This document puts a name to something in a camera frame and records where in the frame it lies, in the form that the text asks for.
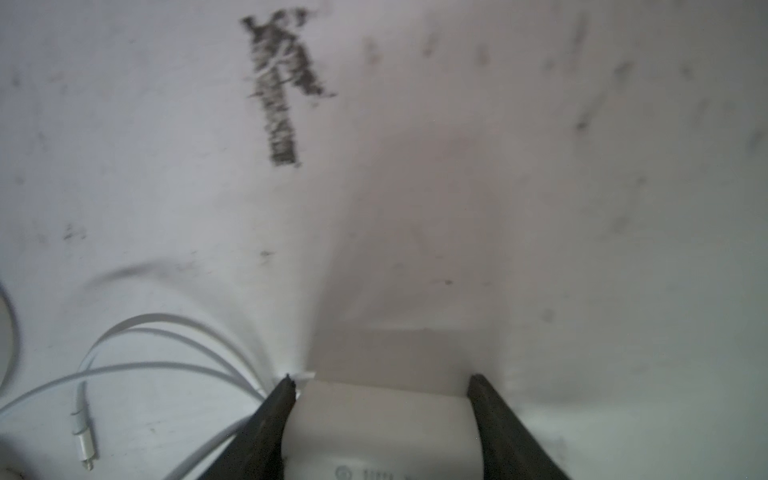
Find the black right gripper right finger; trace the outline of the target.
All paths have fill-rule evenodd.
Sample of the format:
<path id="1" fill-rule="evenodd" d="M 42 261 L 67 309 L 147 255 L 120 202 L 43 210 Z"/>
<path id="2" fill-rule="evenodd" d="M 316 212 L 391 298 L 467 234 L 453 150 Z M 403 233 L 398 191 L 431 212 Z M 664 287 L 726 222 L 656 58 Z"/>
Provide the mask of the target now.
<path id="1" fill-rule="evenodd" d="M 469 380 L 485 480 L 568 480 L 540 443 L 482 374 Z"/>

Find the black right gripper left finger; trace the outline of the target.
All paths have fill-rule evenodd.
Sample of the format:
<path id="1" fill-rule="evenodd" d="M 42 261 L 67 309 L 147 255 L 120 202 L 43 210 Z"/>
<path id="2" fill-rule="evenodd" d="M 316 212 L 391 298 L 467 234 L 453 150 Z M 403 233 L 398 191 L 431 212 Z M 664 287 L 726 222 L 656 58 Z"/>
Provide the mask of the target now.
<path id="1" fill-rule="evenodd" d="M 284 377 L 199 479 L 283 479 L 281 445 L 296 398 L 295 381 Z"/>

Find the white charger adapter with cable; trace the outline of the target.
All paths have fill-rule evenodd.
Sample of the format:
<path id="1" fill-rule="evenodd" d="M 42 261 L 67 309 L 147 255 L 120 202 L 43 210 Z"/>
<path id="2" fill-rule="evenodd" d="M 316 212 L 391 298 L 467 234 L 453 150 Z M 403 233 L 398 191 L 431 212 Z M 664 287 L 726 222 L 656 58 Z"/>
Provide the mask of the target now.
<path id="1" fill-rule="evenodd" d="M 232 286 L 151 277 L 191 313 L 120 307 L 90 319 L 1 288 L 12 381 L 1 431 L 33 475 L 185 479 L 220 465 L 234 430 L 291 377 L 281 456 L 296 478 L 475 478 L 466 389 L 486 362 L 485 315 L 452 283 L 416 294 L 361 283 L 244 302 Z"/>

